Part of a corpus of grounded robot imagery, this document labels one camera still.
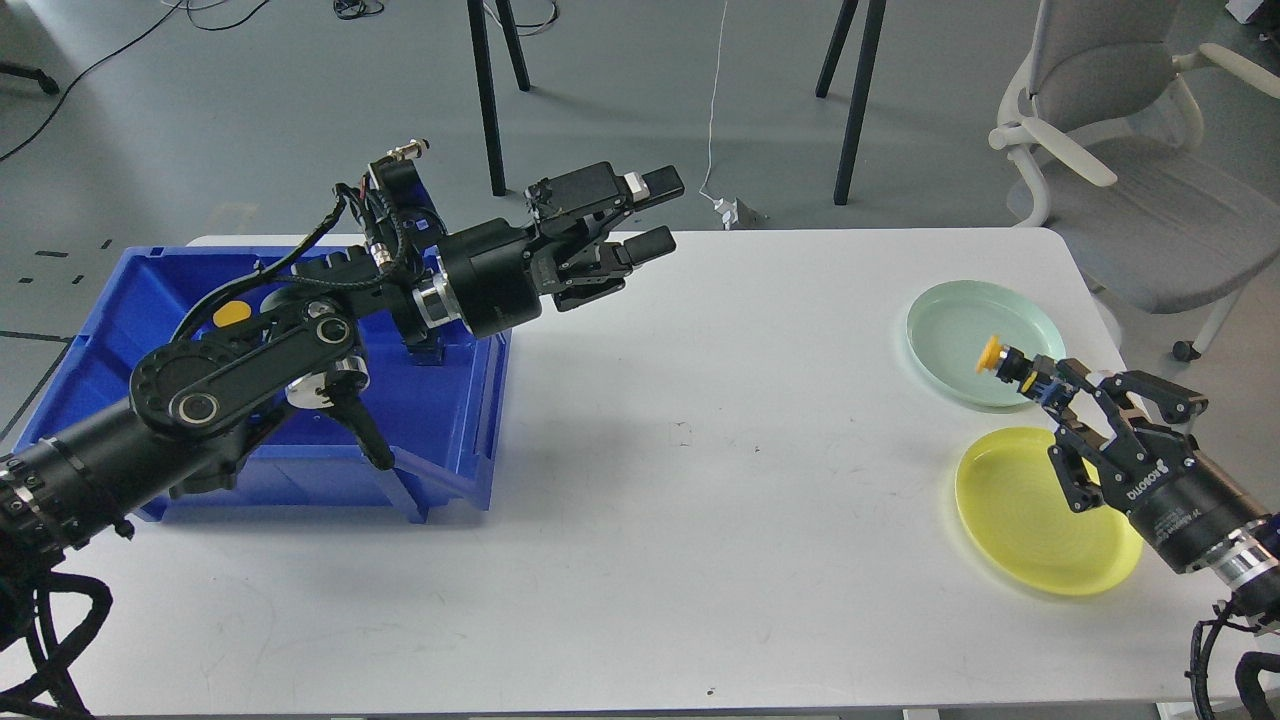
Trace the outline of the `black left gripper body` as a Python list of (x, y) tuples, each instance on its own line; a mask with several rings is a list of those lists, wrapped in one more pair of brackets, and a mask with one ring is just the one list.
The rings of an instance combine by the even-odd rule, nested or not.
[(540, 316), (544, 296), (567, 313), (616, 293), (634, 268), (607, 238), (634, 210), (626, 181), (540, 179), (525, 197), (530, 224), (489, 220), (436, 245), (445, 292), (477, 338)]

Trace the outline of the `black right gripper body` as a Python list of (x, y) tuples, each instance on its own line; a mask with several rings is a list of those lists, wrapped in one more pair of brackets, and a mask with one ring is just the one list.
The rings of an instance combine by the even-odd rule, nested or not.
[(1194, 439), (1140, 423), (1106, 439), (1065, 402), (1048, 456), (1069, 509), (1110, 507), (1178, 574), (1270, 577), (1274, 524)]

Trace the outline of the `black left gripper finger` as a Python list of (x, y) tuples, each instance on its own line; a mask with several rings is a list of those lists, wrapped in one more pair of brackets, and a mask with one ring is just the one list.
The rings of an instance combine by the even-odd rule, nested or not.
[(660, 167), (648, 173), (627, 172), (623, 182), (628, 193), (627, 206), (631, 209), (653, 208), (685, 193), (685, 184), (676, 167)]
[(628, 272), (644, 264), (672, 254), (677, 243), (667, 225), (635, 234), (614, 247), (614, 256)]

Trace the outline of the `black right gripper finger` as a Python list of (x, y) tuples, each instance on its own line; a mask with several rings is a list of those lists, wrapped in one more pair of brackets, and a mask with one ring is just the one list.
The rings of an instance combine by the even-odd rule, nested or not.
[(1125, 395), (1137, 395), (1153, 401), (1167, 425), (1190, 423), (1204, 413), (1210, 404), (1202, 393), (1140, 370), (1114, 373), (1101, 382), (1100, 388), (1115, 400)]
[(1082, 441), (1105, 441), (1094, 428), (1079, 420), (1070, 409), (1073, 400), (1082, 391), (1092, 391), (1085, 379), (1083, 365), (1075, 359), (1066, 359), (1071, 369), (1062, 369), (1062, 361), (1053, 357), (1038, 359), (1038, 405), (1056, 423), (1056, 432), (1069, 434)]

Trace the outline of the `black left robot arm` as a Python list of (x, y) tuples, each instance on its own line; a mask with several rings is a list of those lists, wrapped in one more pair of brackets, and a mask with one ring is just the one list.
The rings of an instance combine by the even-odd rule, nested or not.
[(128, 514), (169, 489), (233, 486), (248, 455), (297, 410), (344, 427), (379, 470), (394, 455), (361, 401), (369, 386), (358, 320), (392, 315), (407, 345), (461, 322), (486, 338), (530, 322), (550, 296), (566, 313), (621, 291), (673, 252), (664, 225), (623, 242), (626, 217), (680, 197), (668, 165), (617, 173), (607, 161), (540, 179), (531, 220), (449, 232), (413, 164), (415, 138), (371, 161), (357, 186), (284, 258), (218, 286), (172, 338), (133, 368), (114, 405), (3, 457), (3, 646), (27, 643), (32, 674), (3, 711), (86, 719), (70, 665), (96, 638), (113, 596), (59, 573), (68, 550), (102, 530), (134, 534)]

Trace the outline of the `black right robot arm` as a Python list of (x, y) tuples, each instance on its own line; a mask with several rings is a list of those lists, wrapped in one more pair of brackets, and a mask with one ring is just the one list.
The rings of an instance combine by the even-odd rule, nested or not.
[(1192, 630), (1187, 680), (1212, 719), (1210, 665), (1221, 633), (1277, 630), (1277, 515), (1190, 433), (1207, 398), (1146, 372), (1092, 372), (1039, 356), (1021, 389), (1055, 420), (1050, 460), (1076, 512), (1107, 506), (1178, 574), (1210, 570), (1226, 596)]

